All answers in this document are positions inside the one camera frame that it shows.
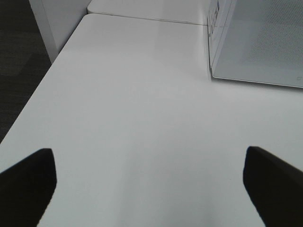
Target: white table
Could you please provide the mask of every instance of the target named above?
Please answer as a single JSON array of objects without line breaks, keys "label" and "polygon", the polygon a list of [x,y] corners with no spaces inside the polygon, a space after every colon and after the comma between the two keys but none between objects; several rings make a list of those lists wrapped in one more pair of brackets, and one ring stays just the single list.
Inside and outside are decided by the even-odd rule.
[{"label": "white table", "polygon": [[206,27],[88,15],[0,145],[40,148],[58,184],[39,226],[263,226],[246,148],[303,169],[301,90],[211,81]]},{"label": "white table", "polygon": [[88,13],[207,24],[210,0],[92,0]]}]

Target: white wall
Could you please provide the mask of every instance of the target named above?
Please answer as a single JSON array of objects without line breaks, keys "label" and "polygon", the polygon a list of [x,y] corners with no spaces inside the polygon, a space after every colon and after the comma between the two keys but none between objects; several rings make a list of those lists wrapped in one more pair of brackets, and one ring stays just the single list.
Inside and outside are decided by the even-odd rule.
[{"label": "white wall", "polygon": [[53,62],[87,14],[90,0],[29,0],[48,55]]}]

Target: dark carpet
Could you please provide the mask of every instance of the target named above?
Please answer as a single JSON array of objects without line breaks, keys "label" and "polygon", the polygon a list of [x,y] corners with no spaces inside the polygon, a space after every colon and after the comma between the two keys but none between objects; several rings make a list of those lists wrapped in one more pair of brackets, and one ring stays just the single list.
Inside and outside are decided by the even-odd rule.
[{"label": "dark carpet", "polygon": [[51,66],[28,0],[0,0],[0,143]]}]

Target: gray carpet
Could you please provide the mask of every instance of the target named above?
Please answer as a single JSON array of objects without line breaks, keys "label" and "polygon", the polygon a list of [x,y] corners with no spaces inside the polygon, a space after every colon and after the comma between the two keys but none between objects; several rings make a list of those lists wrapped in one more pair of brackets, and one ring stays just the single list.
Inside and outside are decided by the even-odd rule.
[{"label": "gray carpet", "polygon": [[28,0],[0,0],[0,142],[51,66]]}]

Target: desk surface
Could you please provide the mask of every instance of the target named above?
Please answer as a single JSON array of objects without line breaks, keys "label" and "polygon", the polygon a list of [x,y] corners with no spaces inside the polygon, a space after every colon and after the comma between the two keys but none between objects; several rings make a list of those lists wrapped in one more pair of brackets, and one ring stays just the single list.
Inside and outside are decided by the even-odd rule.
[{"label": "desk surface", "polygon": [[89,13],[207,24],[210,0],[92,0]]},{"label": "desk surface", "polygon": [[211,81],[206,27],[88,15],[0,145],[0,171],[52,148],[42,227],[263,226],[249,145],[303,169],[301,90]]}]

